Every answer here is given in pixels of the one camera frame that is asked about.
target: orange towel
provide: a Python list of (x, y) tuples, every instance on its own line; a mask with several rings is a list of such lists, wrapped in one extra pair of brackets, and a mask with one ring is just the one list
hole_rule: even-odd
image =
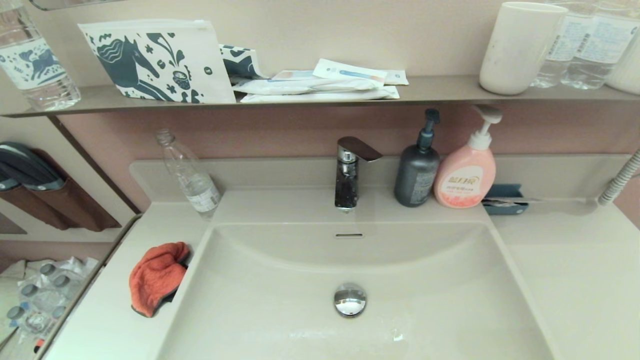
[(166, 243), (147, 251), (129, 276), (135, 312), (150, 318), (162, 301), (175, 293), (187, 271), (182, 263), (188, 256), (189, 247), (183, 242)]

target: pink soap bottle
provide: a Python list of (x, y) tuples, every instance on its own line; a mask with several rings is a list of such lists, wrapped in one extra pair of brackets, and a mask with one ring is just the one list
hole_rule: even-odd
[(478, 205), (495, 180), (495, 159), (489, 150), (489, 126), (502, 119), (502, 111), (487, 105), (474, 105), (484, 119), (481, 130), (469, 142), (440, 164), (433, 192), (441, 205), (464, 209)]

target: pump dispenser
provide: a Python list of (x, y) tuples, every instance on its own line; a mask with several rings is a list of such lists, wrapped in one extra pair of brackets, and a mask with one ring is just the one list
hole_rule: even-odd
[(435, 181), (436, 199), (450, 208), (478, 205), (495, 180), (489, 127), (502, 120), (502, 111), (487, 105), (474, 105), (473, 108), (484, 119), (482, 129), (471, 134), (465, 146), (444, 159)]
[(424, 204), (429, 197), (440, 164), (438, 152), (431, 147), (433, 126), (440, 123), (440, 112), (427, 109), (426, 124), (418, 134), (415, 145), (407, 147), (400, 157), (394, 195), (409, 208)]

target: white flexible hose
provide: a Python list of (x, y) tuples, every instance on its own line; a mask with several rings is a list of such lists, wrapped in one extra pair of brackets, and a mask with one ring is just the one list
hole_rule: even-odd
[(622, 167), (618, 175), (609, 183), (607, 189), (598, 198), (598, 203), (602, 206), (609, 205), (615, 200), (625, 188), (625, 185), (631, 180), (635, 172), (640, 168), (640, 149), (627, 161)]

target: sink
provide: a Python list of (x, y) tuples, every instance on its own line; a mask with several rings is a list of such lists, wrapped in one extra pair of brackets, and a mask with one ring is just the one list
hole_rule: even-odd
[[(406, 211), (394, 209), (386, 211)], [(151, 358), (557, 359), (479, 210), (472, 221), (414, 221), (421, 217), (411, 210), (358, 221), (213, 224)], [(333, 305), (345, 282), (367, 293), (356, 318)]]

